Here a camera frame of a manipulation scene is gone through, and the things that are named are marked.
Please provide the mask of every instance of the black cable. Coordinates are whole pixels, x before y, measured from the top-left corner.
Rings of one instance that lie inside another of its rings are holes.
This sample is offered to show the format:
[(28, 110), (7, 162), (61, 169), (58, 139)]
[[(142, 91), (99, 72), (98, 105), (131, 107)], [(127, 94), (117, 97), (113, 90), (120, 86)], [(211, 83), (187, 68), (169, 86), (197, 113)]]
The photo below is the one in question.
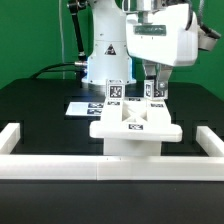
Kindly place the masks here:
[(64, 67), (64, 66), (75, 66), (74, 63), (72, 62), (67, 62), (67, 63), (60, 63), (60, 64), (55, 64), (55, 65), (50, 65), (47, 66), (40, 71), (34, 73), (33, 75), (30, 76), (31, 79), (36, 79), (41, 73), (46, 72), (52, 68), (59, 68), (59, 67)]
[(192, 24), (192, 20), (193, 20), (193, 5), (192, 5), (191, 0), (184, 0), (184, 2), (188, 3), (188, 5), (189, 5), (188, 23), (185, 28), (185, 30), (189, 30), (191, 27), (191, 24)]
[(78, 55), (79, 60), (86, 61), (86, 54), (85, 54), (84, 47), (83, 47), (82, 35), (81, 35), (79, 19), (78, 19), (78, 15), (77, 15), (78, 11), (81, 9), (81, 8), (79, 8), (78, 3), (80, 3), (81, 6), (83, 6), (82, 7), (83, 9), (85, 8), (85, 6), (83, 5), (83, 4), (85, 4), (85, 1), (77, 1), (77, 0), (69, 0), (67, 6), (72, 15), (72, 21), (73, 21), (73, 25), (75, 28), (77, 46), (78, 46), (78, 51), (79, 51), (79, 55)]

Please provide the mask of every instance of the black table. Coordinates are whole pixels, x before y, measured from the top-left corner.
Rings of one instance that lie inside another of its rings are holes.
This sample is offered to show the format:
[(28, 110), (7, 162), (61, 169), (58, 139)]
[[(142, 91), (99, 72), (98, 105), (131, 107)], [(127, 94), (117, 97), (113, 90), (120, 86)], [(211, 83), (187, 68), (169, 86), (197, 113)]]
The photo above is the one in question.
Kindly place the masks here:
[[(142, 83), (128, 96), (142, 96)], [(20, 79), (0, 90), (0, 128), (21, 124), (13, 154), (101, 155), (89, 137), (98, 117), (67, 117), (71, 101), (103, 102), (104, 95), (73, 80)], [(195, 141), (207, 125), (222, 139), (224, 102), (203, 87), (170, 83), (166, 102), (181, 143), (163, 143), (163, 155), (206, 156)], [(224, 183), (189, 181), (0, 181), (1, 223), (223, 223)]]

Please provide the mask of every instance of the white plastic part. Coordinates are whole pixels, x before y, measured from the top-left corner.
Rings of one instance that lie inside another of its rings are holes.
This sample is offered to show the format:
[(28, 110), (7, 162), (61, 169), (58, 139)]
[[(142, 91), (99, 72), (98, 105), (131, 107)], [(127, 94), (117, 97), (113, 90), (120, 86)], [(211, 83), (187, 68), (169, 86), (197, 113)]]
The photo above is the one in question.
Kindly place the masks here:
[(196, 141), (211, 157), (224, 157), (224, 142), (207, 126), (197, 127)]
[(96, 171), (94, 156), (0, 156), (0, 179), (96, 180)]
[(0, 179), (224, 181), (224, 158), (1, 155)]
[(90, 125), (90, 136), (129, 140), (179, 142), (182, 129), (171, 124), (164, 101), (120, 101), (110, 105), (106, 99), (100, 121)]
[(150, 25), (165, 25), (166, 35), (139, 35), (134, 27), (141, 25), (138, 15), (127, 16), (127, 46), (131, 56), (170, 66), (194, 64), (198, 55), (198, 27), (195, 13), (192, 25), (185, 30), (189, 17), (189, 5), (169, 6), (165, 10), (149, 14)]
[(0, 133), (0, 154), (10, 154), (20, 139), (20, 124), (9, 123)]
[(132, 78), (132, 59), (127, 54), (126, 14), (114, 0), (89, 0), (94, 21), (94, 50), (88, 58), (85, 84), (106, 85), (107, 79), (122, 79), (125, 84)]
[(90, 136), (104, 139), (104, 155), (159, 156), (162, 141), (181, 141), (163, 100), (135, 99), (106, 98), (101, 120), (90, 124)]

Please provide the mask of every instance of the white block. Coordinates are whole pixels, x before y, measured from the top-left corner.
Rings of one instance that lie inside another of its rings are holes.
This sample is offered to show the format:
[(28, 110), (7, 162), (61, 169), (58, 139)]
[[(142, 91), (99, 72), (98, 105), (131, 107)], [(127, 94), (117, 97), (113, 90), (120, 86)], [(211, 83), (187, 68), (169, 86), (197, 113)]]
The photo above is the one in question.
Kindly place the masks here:
[(0, 154), (10, 154), (20, 139), (20, 124), (9, 123), (0, 133)]
[(211, 157), (224, 157), (224, 142), (207, 126), (197, 127), (196, 141)]

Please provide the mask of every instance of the green backdrop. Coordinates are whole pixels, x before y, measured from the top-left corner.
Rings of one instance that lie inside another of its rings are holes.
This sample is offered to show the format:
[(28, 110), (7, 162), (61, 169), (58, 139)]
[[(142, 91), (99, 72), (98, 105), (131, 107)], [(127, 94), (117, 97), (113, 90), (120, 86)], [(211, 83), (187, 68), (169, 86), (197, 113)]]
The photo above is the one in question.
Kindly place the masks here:
[[(199, 0), (192, 0), (197, 12)], [(65, 61), (77, 60), (71, 16), (62, 0)], [(224, 1), (206, 0), (204, 22), (224, 34)], [(62, 61), (59, 0), (1, 0), (0, 3), (0, 88), (18, 78)], [(91, 9), (79, 13), (84, 47), (92, 51)], [(136, 77), (143, 79), (141, 61), (136, 59)], [(192, 67), (175, 68), (170, 82), (198, 83), (224, 100), (224, 37), (212, 52), (199, 52)], [(62, 78), (61, 74), (50, 77)]]

